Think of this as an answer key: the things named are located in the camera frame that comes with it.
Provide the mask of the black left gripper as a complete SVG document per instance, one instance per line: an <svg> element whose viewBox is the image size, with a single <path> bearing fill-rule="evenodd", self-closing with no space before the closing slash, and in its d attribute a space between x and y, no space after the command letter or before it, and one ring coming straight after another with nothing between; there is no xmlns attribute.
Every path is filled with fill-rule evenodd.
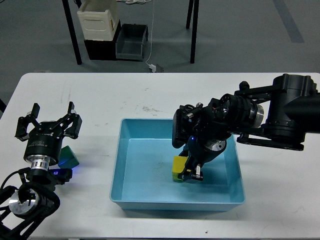
<svg viewBox="0 0 320 240"><path fill-rule="evenodd" d="M20 141L27 141L23 159L31 163L33 156L49 157L49 165L57 165L60 159L62 141L64 137L77 139L82 119L75 111L72 101L68 104L67 114L57 121L37 122L40 112L38 103L34 103L32 110L26 116L18 118L15 137ZM28 125L34 128L27 133Z"/></svg>

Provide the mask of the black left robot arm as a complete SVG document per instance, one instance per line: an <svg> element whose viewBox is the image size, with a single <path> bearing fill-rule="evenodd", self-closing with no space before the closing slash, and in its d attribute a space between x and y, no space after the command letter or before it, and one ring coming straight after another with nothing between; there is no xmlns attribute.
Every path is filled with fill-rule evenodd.
<svg viewBox="0 0 320 240"><path fill-rule="evenodd" d="M18 118L15 137L27 142L23 159L29 167L12 172L6 181L15 174L21 180L21 186L6 185L0 187L0 219L9 214L22 219L16 227L10 229L0 225L2 240L26 240L45 218L60 207L60 199L55 193L57 185L64 185L73 176L76 159L70 147L63 147L63 139L77 139L82 119L74 110L73 102L68 104L67 114L56 121L38 122L40 106L34 103L32 110Z"/></svg>

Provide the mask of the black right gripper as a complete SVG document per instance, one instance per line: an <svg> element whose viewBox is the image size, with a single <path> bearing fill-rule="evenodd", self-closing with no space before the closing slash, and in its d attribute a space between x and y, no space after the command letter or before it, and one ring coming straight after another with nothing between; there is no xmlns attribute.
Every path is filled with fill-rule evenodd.
<svg viewBox="0 0 320 240"><path fill-rule="evenodd" d="M227 147L231 136L225 122L223 102L211 99L208 106L180 105L173 116L172 146L183 148L180 157L187 157L181 179L193 183L203 181L201 168Z"/></svg>

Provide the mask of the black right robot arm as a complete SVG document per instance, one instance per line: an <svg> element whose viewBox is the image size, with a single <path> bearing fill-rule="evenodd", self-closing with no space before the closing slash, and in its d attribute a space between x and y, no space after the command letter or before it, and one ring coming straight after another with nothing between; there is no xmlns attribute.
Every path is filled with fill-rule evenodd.
<svg viewBox="0 0 320 240"><path fill-rule="evenodd" d="M181 105L175 112L172 146L186 161L177 178L202 181L202 167L223 153L227 139L247 145L302 151L307 133L320 131L320 94L309 75L283 74L272 85L250 88L208 105Z"/></svg>

